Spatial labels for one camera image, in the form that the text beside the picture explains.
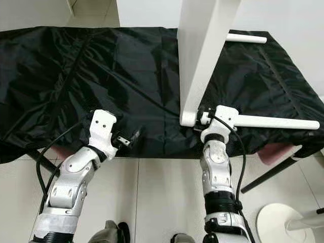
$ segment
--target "black cloth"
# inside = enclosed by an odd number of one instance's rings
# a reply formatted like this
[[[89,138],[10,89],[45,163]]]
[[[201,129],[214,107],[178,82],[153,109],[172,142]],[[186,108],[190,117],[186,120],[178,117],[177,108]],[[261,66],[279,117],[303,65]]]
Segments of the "black cloth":
[[[201,105],[241,114],[318,120],[316,131],[240,128],[248,153],[267,143],[302,144],[305,157],[324,146],[324,105],[285,50],[267,32],[262,44],[226,43]],[[89,112],[117,116],[117,130],[145,129],[119,156],[199,158],[199,133],[179,125],[176,29],[37,27],[0,33],[0,160],[12,161],[84,119],[59,144],[87,144]],[[235,136],[227,146],[240,155]]]

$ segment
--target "black fabric cover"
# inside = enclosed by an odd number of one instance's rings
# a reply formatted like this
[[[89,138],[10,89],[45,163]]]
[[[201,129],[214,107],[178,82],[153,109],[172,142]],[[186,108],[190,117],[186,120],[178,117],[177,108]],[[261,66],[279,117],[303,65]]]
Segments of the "black fabric cover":
[[[240,128],[248,153],[267,143],[302,144],[305,157],[324,146],[324,105],[284,49],[267,32],[261,44],[226,43],[201,102],[242,114],[318,120],[316,131]],[[199,158],[193,128],[179,125],[176,29],[38,27],[0,33],[0,159],[45,147],[94,109],[117,116],[114,129],[146,133],[119,156]],[[76,150],[89,126],[60,145]],[[230,156],[241,149],[231,135]]]

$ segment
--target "white metal bar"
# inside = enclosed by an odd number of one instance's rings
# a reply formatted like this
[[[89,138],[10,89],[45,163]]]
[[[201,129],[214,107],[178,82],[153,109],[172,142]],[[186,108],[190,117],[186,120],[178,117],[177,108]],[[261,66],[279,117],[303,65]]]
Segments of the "white metal bar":
[[[253,115],[238,115],[234,125],[236,127],[288,128],[310,130],[316,130],[319,128],[319,122],[315,120],[298,120]]]
[[[299,220],[290,220],[286,223],[287,230],[298,230],[307,228],[320,228],[324,227],[324,214],[307,217]]]
[[[196,113],[241,0],[184,0],[178,29],[180,124]]]
[[[245,35],[245,34],[228,34],[226,38],[227,42],[249,42],[264,44],[267,42],[266,37]]]

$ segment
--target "white rod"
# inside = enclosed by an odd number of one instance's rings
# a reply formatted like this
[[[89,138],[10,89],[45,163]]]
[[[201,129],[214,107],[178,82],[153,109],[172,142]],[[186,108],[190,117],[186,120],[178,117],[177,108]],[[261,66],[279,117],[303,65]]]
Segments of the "white rod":
[[[316,130],[319,128],[319,122],[315,120],[298,120],[253,115],[238,115],[234,125],[237,127],[289,128],[310,130]]]
[[[286,223],[287,230],[298,230],[298,229],[320,228],[320,227],[324,227],[324,214],[303,218],[299,220],[290,220]]]
[[[267,42],[266,37],[245,35],[245,34],[228,34],[226,38],[227,42],[249,42],[264,44]]]

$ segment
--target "white round base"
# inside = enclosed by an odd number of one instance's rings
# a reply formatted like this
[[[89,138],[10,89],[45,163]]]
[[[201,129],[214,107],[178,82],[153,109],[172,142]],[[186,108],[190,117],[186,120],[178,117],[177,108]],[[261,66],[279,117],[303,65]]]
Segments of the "white round base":
[[[257,231],[261,243],[315,243],[315,237],[310,228],[286,230],[286,222],[302,218],[300,213],[284,204],[265,206],[257,217]]]

